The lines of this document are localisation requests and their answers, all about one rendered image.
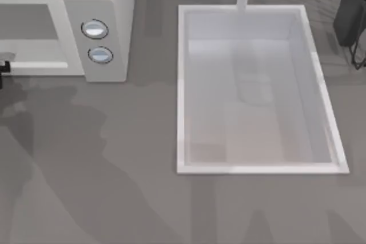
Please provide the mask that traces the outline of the white sink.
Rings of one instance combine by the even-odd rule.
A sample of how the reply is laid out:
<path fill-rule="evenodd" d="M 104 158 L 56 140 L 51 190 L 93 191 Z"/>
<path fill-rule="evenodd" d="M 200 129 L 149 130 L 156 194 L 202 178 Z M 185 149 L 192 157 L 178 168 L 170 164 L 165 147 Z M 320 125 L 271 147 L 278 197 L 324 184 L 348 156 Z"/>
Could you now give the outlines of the white sink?
<path fill-rule="evenodd" d="M 349 174 L 303 5 L 178 7 L 178 174 Z"/>

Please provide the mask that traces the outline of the round silver microwave knob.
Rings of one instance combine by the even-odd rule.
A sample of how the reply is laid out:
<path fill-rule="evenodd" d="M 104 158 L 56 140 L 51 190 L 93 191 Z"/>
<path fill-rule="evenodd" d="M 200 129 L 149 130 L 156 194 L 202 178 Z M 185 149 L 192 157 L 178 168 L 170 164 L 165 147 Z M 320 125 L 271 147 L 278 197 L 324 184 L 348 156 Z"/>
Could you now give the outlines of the round silver microwave knob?
<path fill-rule="evenodd" d="M 98 64 L 107 64 L 113 60 L 113 52 L 107 47 L 95 47 L 87 52 L 89 59 Z"/>
<path fill-rule="evenodd" d="M 98 19 L 83 22 L 81 24 L 81 31 L 83 35 L 90 39 L 103 39 L 109 33 L 108 26 Z"/>

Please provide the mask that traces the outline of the pale microwave oven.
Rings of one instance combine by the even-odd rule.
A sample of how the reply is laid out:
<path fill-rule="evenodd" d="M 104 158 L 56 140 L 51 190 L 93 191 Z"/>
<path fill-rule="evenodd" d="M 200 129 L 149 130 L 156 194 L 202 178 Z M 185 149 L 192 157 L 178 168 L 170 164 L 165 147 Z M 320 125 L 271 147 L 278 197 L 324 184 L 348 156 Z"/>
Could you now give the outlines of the pale microwave oven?
<path fill-rule="evenodd" d="M 0 0 L 0 52 L 16 53 L 15 76 L 82 76 L 88 82 L 124 82 L 135 0 Z M 83 35 L 81 24 L 92 19 L 109 29 L 103 39 Z M 107 47 L 113 60 L 92 62 L 87 52 Z"/>

